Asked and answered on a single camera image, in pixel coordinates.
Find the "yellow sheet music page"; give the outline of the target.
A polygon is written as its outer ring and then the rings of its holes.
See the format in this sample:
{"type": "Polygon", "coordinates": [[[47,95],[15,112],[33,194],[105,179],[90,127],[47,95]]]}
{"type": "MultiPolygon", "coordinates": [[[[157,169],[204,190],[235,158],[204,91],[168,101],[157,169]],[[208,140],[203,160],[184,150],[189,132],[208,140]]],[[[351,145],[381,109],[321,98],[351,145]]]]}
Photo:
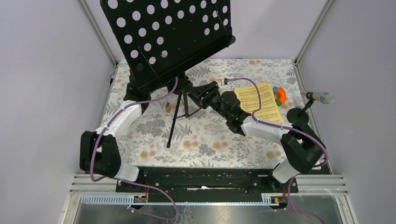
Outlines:
{"type": "MultiPolygon", "coordinates": [[[[284,119],[275,103],[272,85],[265,82],[260,82],[256,85],[261,97],[261,109],[255,112],[255,116],[264,120],[284,123],[284,119]]],[[[240,101],[241,109],[245,112],[253,114],[253,112],[259,108],[258,94],[253,85],[235,88],[234,93],[240,101]]]]}

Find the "black tripod music stand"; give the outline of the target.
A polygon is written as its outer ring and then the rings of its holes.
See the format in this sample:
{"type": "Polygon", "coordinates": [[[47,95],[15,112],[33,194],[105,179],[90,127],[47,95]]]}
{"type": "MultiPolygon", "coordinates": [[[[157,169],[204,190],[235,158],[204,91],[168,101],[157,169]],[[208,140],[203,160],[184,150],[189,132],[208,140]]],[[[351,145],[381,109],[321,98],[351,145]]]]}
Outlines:
{"type": "Polygon", "coordinates": [[[131,86],[187,95],[182,75],[234,43],[228,0],[102,0],[130,68],[131,86]]]}

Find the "black microphone stand base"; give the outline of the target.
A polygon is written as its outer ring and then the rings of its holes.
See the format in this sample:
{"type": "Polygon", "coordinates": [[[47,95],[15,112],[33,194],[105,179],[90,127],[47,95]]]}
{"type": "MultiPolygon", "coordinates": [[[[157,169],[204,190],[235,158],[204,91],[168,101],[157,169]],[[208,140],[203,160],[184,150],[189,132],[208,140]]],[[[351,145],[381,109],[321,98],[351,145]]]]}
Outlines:
{"type": "Polygon", "coordinates": [[[314,101],[309,100],[303,108],[293,108],[290,109],[287,114],[287,120],[292,124],[293,128],[302,128],[303,126],[308,126],[310,122],[308,109],[313,105],[314,101]]]}

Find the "silver grey microphone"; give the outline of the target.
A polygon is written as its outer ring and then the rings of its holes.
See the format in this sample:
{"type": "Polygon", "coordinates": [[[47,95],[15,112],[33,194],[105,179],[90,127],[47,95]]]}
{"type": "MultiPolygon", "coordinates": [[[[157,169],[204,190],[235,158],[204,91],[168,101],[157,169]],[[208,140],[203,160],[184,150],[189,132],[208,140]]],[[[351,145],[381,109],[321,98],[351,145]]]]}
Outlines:
{"type": "Polygon", "coordinates": [[[312,101],[319,101],[323,104],[331,104],[334,102],[334,96],[329,92],[300,91],[301,96],[312,101]]]}

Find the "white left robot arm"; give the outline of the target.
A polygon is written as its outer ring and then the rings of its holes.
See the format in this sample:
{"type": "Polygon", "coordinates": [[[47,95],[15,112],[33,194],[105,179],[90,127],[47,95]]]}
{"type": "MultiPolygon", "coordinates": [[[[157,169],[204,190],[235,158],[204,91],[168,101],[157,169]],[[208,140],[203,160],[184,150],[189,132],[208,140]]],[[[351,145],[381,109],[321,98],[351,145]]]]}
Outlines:
{"type": "Polygon", "coordinates": [[[80,140],[80,169],[90,173],[98,182],[106,177],[126,180],[134,192],[144,188],[145,180],[139,176],[136,166],[121,160],[117,141],[127,128],[147,109],[151,96],[127,85],[127,92],[120,108],[110,120],[95,131],[85,131],[80,140]]]}

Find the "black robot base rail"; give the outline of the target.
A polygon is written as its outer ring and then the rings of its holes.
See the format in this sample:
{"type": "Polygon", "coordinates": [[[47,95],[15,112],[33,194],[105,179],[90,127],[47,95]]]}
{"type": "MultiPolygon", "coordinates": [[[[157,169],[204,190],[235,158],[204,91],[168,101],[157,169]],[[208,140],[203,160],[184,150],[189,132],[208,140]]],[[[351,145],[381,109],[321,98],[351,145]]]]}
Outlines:
{"type": "Polygon", "coordinates": [[[297,182],[279,183],[270,169],[140,167],[138,186],[118,183],[117,193],[142,193],[150,203],[261,203],[263,196],[286,199],[297,182]]]}

